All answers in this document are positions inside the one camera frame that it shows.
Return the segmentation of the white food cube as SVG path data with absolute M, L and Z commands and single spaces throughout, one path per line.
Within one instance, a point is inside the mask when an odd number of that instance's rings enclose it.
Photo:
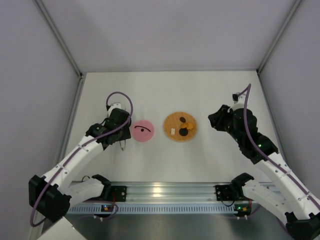
M 176 130 L 175 130 L 174 128 L 172 128 L 171 131 L 170 131 L 170 134 L 171 134 L 172 136 L 174 136 L 174 135 L 175 135 L 175 132 L 176 132 Z

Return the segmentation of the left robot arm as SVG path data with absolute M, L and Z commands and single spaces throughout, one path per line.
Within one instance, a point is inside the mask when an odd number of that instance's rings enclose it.
M 131 138 L 132 114 L 120 108 L 113 108 L 102 123 L 95 123 L 89 127 L 78 145 L 60 163 L 43 176 L 34 175 L 29 180 L 31 226 L 36 226 L 36 212 L 55 223 L 66 215 L 69 208 L 77 204 L 92 198 L 108 198 L 111 182 L 99 174 L 77 184 L 73 181 L 83 168 L 107 147 Z

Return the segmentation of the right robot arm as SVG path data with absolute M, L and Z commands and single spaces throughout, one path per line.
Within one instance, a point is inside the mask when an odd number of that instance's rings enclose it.
M 313 240 L 320 235 L 320 200 L 313 196 L 285 163 L 275 144 L 258 131 L 257 118 L 244 104 L 222 105 L 208 116 L 212 128 L 228 133 L 241 153 L 264 172 L 283 197 L 242 173 L 229 184 L 216 185 L 220 202 L 253 200 L 277 217 L 295 240 Z

